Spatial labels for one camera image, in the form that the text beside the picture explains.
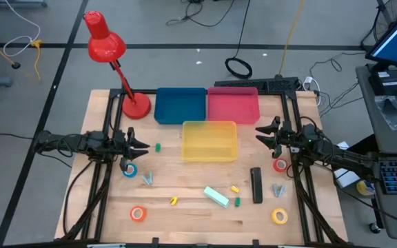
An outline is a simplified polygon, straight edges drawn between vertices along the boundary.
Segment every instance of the tape roll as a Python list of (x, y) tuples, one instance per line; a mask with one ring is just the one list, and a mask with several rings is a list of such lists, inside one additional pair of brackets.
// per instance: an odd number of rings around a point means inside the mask
[[(138, 216), (136, 215), (137, 211), (141, 212), (141, 214)], [(144, 207), (136, 206), (136, 207), (131, 208), (130, 218), (132, 221), (141, 222), (145, 219), (145, 217), (146, 217), (146, 209)]]
[(128, 163), (127, 166), (131, 167), (132, 171), (130, 173), (122, 172), (123, 175), (128, 177), (128, 178), (135, 177), (137, 175), (137, 166), (134, 163)]
[[(282, 214), (283, 215), (283, 219), (279, 220), (277, 214)], [(272, 220), (278, 225), (286, 224), (286, 222), (287, 222), (287, 213), (286, 213), (286, 211), (284, 209), (275, 209), (272, 212)]]
[(282, 158), (277, 158), (274, 161), (274, 169), (278, 172), (285, 172), (287, 169), (287, 162)]

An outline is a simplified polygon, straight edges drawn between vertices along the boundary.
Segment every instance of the yellow bin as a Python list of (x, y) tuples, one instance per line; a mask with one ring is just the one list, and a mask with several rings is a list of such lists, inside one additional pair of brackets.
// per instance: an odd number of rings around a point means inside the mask
[(230, 162), (237, 159), (237, 128), (233, 121), (183, 123), (182, 157), (192, 162)]

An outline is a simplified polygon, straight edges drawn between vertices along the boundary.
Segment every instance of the wooden table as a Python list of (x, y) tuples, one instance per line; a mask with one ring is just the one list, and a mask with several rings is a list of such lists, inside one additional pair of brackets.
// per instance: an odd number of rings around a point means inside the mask
[[(102, 130), (108, 90), (93, 90), (88, 103), (82, 133), (89, 130)], [(308, 116), (321, 127), (315, 95), (312, 92), (297, 92), (301, 116)], [(108, 193), (101, 242), (144, 242), (159, 237), (160, 243), (209, 243), (209, 244), (251, 244), (259, 239), (262, 245), (302, 245), (303, 235), (296, 204), (294, 182), (285, 173), (272, 169), (271, 151), (257, 141), (255, 127), (269, 125), (275, 116), (281, 116), (279, 96), (259, 96), (260, 120), (255, 125), (237, 125), (238, 159), (231, 163), (186, 163), (181, 158), (181, 125), (159, 125), (154, 120), (155, 94), (149, 95), (152, 111), (141, 120), (131, 120), (122, 115), (121, 129), (134, 127), (136, 138), (151, 145), (150, 153), (136, 159), (139, 172), (134, 178), (122, 175), (119, 162), (113, 167), (112, 181)], [(295, 130), (292, 104), (288, 101), (289, 113)], [(154, 146), (160, 143), (161, 152)], [(282, 158), (290, 161), (288, 149), (283, 148)], [(84, 155), (76, 155), (70, 175), (71, 180), (88, 163)], [(253, 204), (250, 183), (250, 168), (261, 167), (263, 180), (263, 203)], [(88, 192), (92, 180), (92, 165), (75, 183), (69, 199), (68, 227), (81, 215), (87, 205)], [(316, 190), (318, 208), (338, 235), (347, 240), (343, 215), (336, 188), (332, 183), (331, 172), (312, 166), (312, 177)], [(154, 175), (154, 184), (145, 184), (142, 175)], [(276, 198), (272, 184), (286, 186), (286, 192)], [(240, 193), (230, 190), (236, 184)], [(225, 209), (203, 194), (206, 186), (227, 196), (231, 203)], [(168, 201), (178, 196), (177, 205)], [(235, 208), (236, 197), (241, 198), (241, 206)], [(135, 205), (147, 209), (142, 223), (130, 220), (130, 210)], [(283, 208), (289, 215), (285, 225), (277, 225), (271, 219), (276, 208)], [(312, 215), (308, 213), (308, 223), (312, 240), (315, 240)], [(97, 213), (92, 215), (91, 234)], [(57, 226), (56, 237), (63, 235), (62, 215)]]

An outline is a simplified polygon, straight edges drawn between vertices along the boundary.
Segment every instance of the white cable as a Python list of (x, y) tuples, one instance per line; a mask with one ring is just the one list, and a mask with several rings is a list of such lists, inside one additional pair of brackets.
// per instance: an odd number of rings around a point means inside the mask
[[(308, 89), (306, 89), (306, 87), (304, 86), (304, 84), (309, 83), (309, 87), (310, 87), (310, 84), (312, 83), (312, 81), (315, 82), (316, 87), (318, 88), (318, 92), (320, 92), (320, 91), (321, 91), (320, 85), (319, 85), (318, 82), (317, 82), (314, 78), (312, 78), (311, 76), (306, 76), (306, 79), (304, 80), (304, 83), (303, 83), (303, 89), (304, 89), (305, 91), (308, 91)], [(320, 104), (321, 104), (321, 97), (318, 96), (318, 102), (317, 102), (316, 105), (319, 106)]]
[[(5, 1), (6, 1), (7, 5), (8, 5), (8, 7), (9, 7), (19, 18), (23, 19), (24, 21), (27, 21), (28, 23), (30, 23), (30, 24), (32, 24), (32, 25), (34, 25), (34, 26), (36, 26), (36, 27), (38, 28), (38, 34), (36, 35), (36, 37), (35, 37), (34, 39), (32, 39), (32, 37), (29, 37), (29, 36), (27, 36), (27, 35), (23, 35), (23, 36), (14, 38), (13, 40), (7, 42), (7, 43), (4, 45), (4, 47), (3, 47), (3, 52), (4, 52), (4, 54), (5, 54), (6, 56), (16, 56), (16, 55), (22, 53), (26, 48), (28, 48), (28, 46), (29, 46), (32, 42), (34, 42), (34, 41), (36, 41), (36, 40), (38, 39), (39, 34), (41, 33), (41, 27), (39, 27), (39, 25), (37, 25), (36, 23), (34, 23), (34, 22), (32, 22), (32, 21), (29, 21), (29, 20), (27, 20), (26, 18), (24, 18), (23, 16), (21, 16), (20, 14), (18, 14), (18, 12), (16, 12), (16, 11), (14, 10), (14, 8), (10, 5), (10, 3), (8, 3), (8, 0), (5, 0)], [(6, 47), (7, 47), (7, 45), (10, 44), (10, 43), (12, 43), (13, 41), (16, 41), (16, 40), (22, 39), (22, 38), (27, 38), (27, 39), (30, 40), (30, 42), (29, 42), (23, 49), (21, 49), (20, 51), (18, 51), (17, 53), (15, 53), (15, 54), (7, 54), (7, 52), (6, 52)]]

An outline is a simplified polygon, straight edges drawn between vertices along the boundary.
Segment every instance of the mint green block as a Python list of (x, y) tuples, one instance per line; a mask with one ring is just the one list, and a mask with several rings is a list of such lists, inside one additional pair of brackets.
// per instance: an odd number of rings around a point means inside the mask
[(218, 193), (217, 191), (213, 190), (210, 187), (206, 187), (204, 191), (205, 195), (212, 200), (215, 200), (218, 204), (229, 207), (229, 199), (224, 197), (222, 194)]

